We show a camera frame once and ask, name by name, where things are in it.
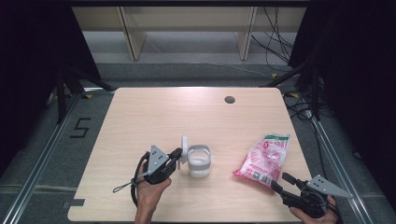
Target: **wooden table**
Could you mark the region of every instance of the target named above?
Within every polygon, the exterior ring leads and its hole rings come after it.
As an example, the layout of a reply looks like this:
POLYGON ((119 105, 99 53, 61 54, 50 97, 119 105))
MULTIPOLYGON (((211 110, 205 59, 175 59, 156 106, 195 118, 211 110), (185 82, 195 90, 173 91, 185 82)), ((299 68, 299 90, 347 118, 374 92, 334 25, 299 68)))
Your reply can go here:
MULTIPOLYGON (((268 133, 289 133, 282 166, 302 180, 311 179, 303 152, 278 89, 273 88, 121 88, 114 95, 68 217, 73 221, 133 221, 136 208, 128 183, 151 145, 165 153, 204 144, 212 151, 210 175, 189 176, 182 164, 160 200, 153 221, 276 222, 298 220, 278 194, 233 175, 249 148, 268 133), (227 104, 226 96, 235 99, 227 104)), ((299 190, 283 179, 285 190, 299 190)))

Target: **plastic bag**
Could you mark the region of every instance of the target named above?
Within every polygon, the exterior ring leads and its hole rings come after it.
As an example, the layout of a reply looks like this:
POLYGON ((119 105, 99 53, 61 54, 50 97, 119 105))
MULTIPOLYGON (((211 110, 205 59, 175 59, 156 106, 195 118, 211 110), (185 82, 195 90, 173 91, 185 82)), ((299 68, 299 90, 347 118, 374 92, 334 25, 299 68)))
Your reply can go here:
POLYGON ((256 181, 271 188, 271 180, 277 181, 281 165, 286 158, 289 134, 270 133, 253 145, 242 167, 234 175, 256 181))

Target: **gray floor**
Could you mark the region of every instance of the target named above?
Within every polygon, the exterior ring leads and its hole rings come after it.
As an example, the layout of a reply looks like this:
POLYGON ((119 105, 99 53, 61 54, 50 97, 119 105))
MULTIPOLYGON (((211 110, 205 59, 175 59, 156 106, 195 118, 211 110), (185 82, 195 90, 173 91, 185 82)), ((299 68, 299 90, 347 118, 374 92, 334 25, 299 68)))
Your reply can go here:
MULTIPOLYGON (((262 43, 268 42, 266 35, 254 35, 262 43)), ((240 61, 232 33, 148 33, 143 52, 136 62, 129 58, 122 33, 86 33, 85 36, 103 80, 116 87, 258 87, 268 83, 268 77, 273 73, 283 74, 274 68, 289 69, 274 54, 266 54, 254 41, 250 45, 247 61, 240 61)), ((283 36, 292 42, 295 34, 283 36)), ((280 52, 278 45, 271 48, 280 52)), ((292 90, 297 78, 291 78, 279 88, 292 90)), ((78 100, 48 165, 40 176, 35 192, 24 208, 20 223, 70 223, 67 219, 68 203, 73 200, 111 99, 112 94, 94 94, 89 99, 78 100), (82 134, 81 130, 75 130, 76 123, 81 118, 90 118, 81 122, 84 127, 89 127, 87 135, 84 138, 71 138, 72 135, 82 134)), ((294 105, 298 100, 299 98, 285 98, 287 105, 294 105)), ((349 180, 362 198, 372 223, 396 223, 394 211, 364 163, 352 156, 354 148, 336 117, 328 108, 320 111, 319 124, 323 126, 349 180)), ((0 217, 5 217, 21 186, 34 169, 35 162, 51 137, 56 120, 57 106, 54 101, 37 123, 26 148, 18 153, 0 179, 0 217)), ((297 117, 292 118, 292 123, 311 175, 323 175, 311 123, 297 117)), ((328 179, 341 186, 342 181, 337 177, 324 150, 322 153, 328 179)), ((344 223, 360 223, 357 218, 359 215, 349 200, 337 198, 337 202, 344 223)))

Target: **pink snack bag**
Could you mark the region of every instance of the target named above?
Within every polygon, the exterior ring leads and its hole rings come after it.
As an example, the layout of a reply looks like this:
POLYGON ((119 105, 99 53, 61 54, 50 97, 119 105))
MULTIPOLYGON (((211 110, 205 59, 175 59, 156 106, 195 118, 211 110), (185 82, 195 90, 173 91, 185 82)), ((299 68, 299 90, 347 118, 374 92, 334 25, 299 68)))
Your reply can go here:
POLYGON ((242 167, 234 175, 256 181, 271 188, 271 180, 277 181, 280 168, 288 151, 290 135, 270 133, 253 145, 242 167))

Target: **human hand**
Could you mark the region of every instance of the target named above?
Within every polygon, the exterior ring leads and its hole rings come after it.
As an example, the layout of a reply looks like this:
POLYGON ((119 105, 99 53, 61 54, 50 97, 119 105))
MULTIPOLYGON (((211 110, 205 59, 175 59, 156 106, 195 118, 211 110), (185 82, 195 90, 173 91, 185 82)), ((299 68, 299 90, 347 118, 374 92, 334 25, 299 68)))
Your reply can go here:
MULTIPOLYGON (((142 164, 139 168, 139 174, 143 173, 142 164)), ((165 179, 162 183, 150 185, 144 177, 137 179, 136 196, 137 196, 137 212, 134 218, 135 224, 148 224, 151 222, 157 204, 163 195, 163 191, 172 183, 170 178, 165 179)))
MULTIPOLYGON (((328 196, 327 199, 329 203, 333 205, 333 207, 336 206, 334 198, 328 196)), ((304 213, 301 209, 295 207, 291 207, 290 212, 299 218, 304 224, 335 224, 338 219, 338 216, 330 209, 328 209, 326 214, 320 218, 312 218, 304 213)))

